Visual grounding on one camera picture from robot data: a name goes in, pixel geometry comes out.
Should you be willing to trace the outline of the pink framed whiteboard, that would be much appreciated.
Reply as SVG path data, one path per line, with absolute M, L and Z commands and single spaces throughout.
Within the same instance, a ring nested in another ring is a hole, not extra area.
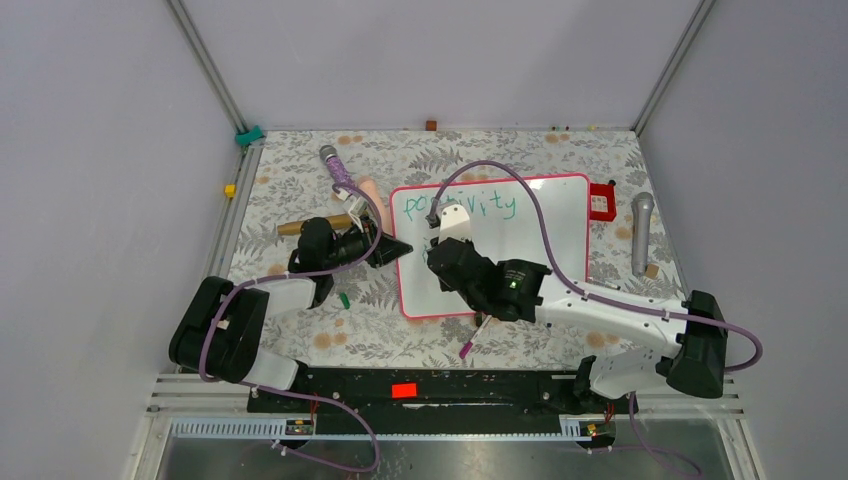
M 512 179 L 454 183 L 442 202 L 456 201 L 471 218 L 476 250 L 493 262 L 522 259 L 545 264 L 548 240 L 556 262 L 572 281 L 588 275 L 589 179 L 582 173 L 529 177 L 527 189 Z M 459 295 L 442 292 L 426 266 L 437 235 L 426 221 L 437 185 L 406 186 L 390 195 L 395 237 L 413 246 L 397 263 L 400 311 L 410 319 L 465 316 Z

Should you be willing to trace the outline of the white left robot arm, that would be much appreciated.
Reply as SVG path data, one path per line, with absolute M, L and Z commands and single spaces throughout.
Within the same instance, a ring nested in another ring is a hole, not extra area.
M 244 287 L 217 276 L 202 280 L 170 340 L 169 358 L 213 379 L 270 387 L 282 408 L 299 410 L 311 387 L 297 375 L 301 363 L 261 347 L 265 322 L 320 306 L 335 274 L 351 265 L 364 261 L 380 268 L 412 251 L 412 245 L 379 233 L 368 216 L 343 233 L 325 218 L 306 220 L 283 273 Z

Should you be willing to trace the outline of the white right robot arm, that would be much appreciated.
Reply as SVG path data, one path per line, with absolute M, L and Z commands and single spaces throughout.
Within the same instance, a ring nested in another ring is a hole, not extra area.
M 470 241 L 448 238 L 427 253 L 442 290 L 501 321 L 568 324 L 611 333 L 639 350 L 582 360 L 575 402 L 597 412 L 612 399 L 664 383 L 697 398 L 724 393 L 728 333 L 716 298 L 694 290 L 683 301 L 638 297 L 594 285 L 569 287 L 542 264 L 493 262 Z

